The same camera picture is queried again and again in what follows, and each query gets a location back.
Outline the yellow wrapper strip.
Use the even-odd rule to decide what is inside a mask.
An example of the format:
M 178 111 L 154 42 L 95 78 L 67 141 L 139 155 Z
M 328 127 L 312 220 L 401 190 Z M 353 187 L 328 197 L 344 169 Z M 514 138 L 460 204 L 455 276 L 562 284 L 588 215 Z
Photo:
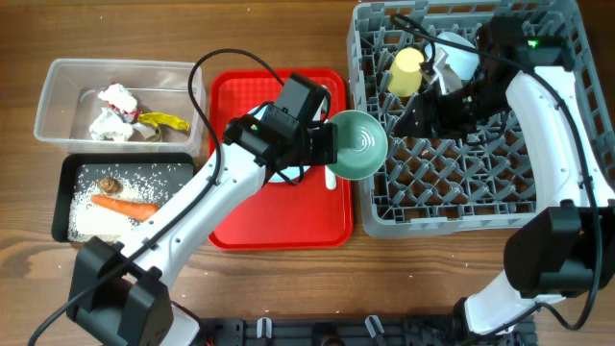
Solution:
M 162 137 L 161 125 L 170 127 L 176 131 L 188 132 L 190 123 L 181 119 L 178 116 L 162 113 L 162 112 L 146 112 L 141 113 L 137 121 L 139 124 L 149 126 L 154 129 L 154 133 L 145 137 L 148 142 L 160 142 Z

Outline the yellow plastic cup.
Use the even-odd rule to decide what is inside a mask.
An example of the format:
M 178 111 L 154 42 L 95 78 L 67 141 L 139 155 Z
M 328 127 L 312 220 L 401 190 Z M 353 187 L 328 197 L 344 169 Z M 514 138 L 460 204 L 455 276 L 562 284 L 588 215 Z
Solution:
M 404 48 L 396 55 L 390 72 L 387 90 L 398 97 L 409 97 L 417 92 L 422 84 L 421 64 L 423 54 L 415 48 Z

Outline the white plastic spoon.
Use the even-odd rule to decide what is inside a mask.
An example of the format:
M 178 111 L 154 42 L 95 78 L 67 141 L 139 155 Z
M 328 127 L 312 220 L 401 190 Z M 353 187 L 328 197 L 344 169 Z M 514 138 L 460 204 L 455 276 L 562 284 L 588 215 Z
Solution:
M 328 190 L 335 190 L 337 187 L 336 176 L 328 166 L 325 167 L 325 185 Z

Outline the white rice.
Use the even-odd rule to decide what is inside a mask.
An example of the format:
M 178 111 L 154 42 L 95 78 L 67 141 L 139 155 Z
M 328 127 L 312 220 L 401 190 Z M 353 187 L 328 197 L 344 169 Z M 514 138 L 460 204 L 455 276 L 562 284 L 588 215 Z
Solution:
M 107 195 L 99 186 L 105 178 L 119 190 L 110 198 L 162 207 L 193 177 L 191 163 L 89 163 L 76 170 L 68 214 L 67 237 L 85 242 L 93 236 L 113 242 L 140 222 L 91 202 L 93 195 Z

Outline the large light blue plate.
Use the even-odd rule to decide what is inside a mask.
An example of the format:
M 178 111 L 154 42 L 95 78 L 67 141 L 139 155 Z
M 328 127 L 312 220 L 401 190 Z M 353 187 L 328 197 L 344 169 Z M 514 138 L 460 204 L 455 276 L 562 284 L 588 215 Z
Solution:
M 265 158 L 272 172 L 271 183 L 298 185 L 310 170 L 302 159 L 308 153 L 306 132 L 301 133 L 299 120 L 264 101 L 248 112 L 251 116 L 250 132 L 258 139 L 257 156 Z

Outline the light blue bowl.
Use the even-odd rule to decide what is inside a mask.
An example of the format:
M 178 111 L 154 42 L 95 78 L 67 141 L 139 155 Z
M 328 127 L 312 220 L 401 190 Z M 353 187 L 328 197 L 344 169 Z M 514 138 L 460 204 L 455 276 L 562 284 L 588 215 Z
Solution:
M 461 44 L 470 48 L 475 48 L 469 40 L 452 32 L 443 32 L 439 34 L 437 38 Z M 448 54 L 446 63 L 462 81 L 470 81 L 474 77 L 474 74 L 480 64 L 480 57 L 478 54 L 470 53 L 448 45 L 442 45 L 440 43 L 435 43 L 435 48 L 442 48 Z

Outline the teal green bowl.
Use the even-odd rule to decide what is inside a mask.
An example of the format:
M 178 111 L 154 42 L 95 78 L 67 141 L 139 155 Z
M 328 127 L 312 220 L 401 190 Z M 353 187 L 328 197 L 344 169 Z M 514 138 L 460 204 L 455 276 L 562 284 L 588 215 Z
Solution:
M 346 110 L 327 121 L 336 128 L 336 162 L 327 167 L 336 176 L 360 181 L 374 175 L 388 152 L 388 137 L 380 122 L 365 111 Z

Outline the red foil wrapper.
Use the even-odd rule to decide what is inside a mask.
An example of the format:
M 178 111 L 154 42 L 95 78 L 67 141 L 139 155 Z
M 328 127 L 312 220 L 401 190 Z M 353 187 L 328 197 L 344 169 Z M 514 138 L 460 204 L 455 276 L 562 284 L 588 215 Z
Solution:
M 136 108 L 134 111 L 125 112 L 120 109 L 113 109 L 113 111 L 126 123 L 135 124 L 141 114 L 141 110 Z

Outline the orange carrot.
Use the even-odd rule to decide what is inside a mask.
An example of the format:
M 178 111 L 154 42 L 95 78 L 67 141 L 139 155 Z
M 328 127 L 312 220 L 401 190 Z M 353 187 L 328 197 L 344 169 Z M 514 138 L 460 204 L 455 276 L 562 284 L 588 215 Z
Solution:
M 145 222 L 160 209 L 155 204 L 118 200 L 103 195 L 92 195 L 90 201 L 102 208 L 118 212 L 139 222 Z

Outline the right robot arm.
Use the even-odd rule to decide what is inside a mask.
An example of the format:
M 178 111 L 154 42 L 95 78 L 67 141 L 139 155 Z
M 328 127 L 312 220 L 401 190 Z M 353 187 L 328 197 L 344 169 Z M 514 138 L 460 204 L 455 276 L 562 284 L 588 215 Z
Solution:
M 533 313 L 583 296 L 582 328 L 614 273 L 614 192 L 599 168 L 578 109 L 572 50 L 564 37 L 530 36 L 520 18 L 496 16 L 476 34 L 482 78 L 415 96 L 396 136 L 463 138 L 495 114 L 522 128 L 536 214 L 504 247 L 504 270 L 459 300 L 450 337 L 474 345 L 507 334 Z

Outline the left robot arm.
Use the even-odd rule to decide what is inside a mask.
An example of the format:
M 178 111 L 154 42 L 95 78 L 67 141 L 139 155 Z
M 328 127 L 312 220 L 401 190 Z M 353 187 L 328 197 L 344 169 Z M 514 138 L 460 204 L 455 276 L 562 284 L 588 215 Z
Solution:
M 223 141 L 159 211 L 112 244 L 79 251 L 66 316 L 104 345 L 193 345 L 201 323 L 169 290 L 193 252 L 269 179 L 288 166 L 334 163 L 338 130 L 315 112 L 265 108 L 232 119 Z

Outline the white tissue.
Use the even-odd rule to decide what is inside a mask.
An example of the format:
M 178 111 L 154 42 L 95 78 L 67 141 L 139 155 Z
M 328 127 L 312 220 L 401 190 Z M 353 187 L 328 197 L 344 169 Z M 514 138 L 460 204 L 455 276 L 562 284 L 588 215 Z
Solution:
M 98 98 L 107 102 L 120 113 L 131 113 L 137 109 L 137 100 L 120 84 L 111 84 L 98 93 Z
M 108 108 L 102 108 L 101 113 L 89 126 L 89 133 L 93 140 L 111 139 L 113 141 L 128 141 L 135 130 L 131 124 L 126 123 L 118 114 Z

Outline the brown food lump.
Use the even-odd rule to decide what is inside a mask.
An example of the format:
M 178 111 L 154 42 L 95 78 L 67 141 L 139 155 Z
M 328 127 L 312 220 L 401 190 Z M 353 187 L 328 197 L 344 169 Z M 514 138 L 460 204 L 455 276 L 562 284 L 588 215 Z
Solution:
M 119 193 L 122 190 L 122 185 L 118 180 L 111 176 L 100 179 L 97 183 L 98 188 L 107 195 Z

